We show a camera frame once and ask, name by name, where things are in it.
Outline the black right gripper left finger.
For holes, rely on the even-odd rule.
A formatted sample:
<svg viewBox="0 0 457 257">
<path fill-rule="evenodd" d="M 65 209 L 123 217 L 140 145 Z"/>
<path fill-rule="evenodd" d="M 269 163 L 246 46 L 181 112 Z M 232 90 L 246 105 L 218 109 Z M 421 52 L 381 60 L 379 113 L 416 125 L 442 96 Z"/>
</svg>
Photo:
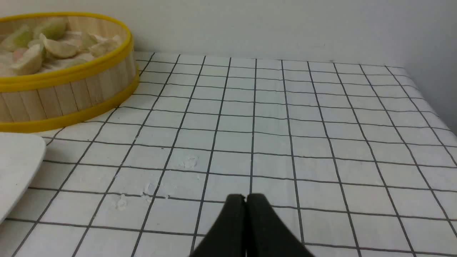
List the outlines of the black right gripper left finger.
<svg viewBox="0 0 457 257">
<path fill-rule="evenodd" d="M 230 194 L 216 221 L 191 257 L 244 257 L 245 197 Z"/>
</svg>

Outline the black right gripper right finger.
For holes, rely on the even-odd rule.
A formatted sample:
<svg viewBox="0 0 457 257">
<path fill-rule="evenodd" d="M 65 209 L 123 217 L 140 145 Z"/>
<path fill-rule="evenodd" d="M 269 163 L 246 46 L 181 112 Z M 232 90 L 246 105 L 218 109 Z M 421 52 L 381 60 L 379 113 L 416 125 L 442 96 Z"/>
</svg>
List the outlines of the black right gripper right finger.
<svg viewBox="0 0 457 257">
<path fill-rule="evenodd" d="M 247 257 L 313 257 L 282 222 L 266 196 L 248 195 Z"/>
</svg>

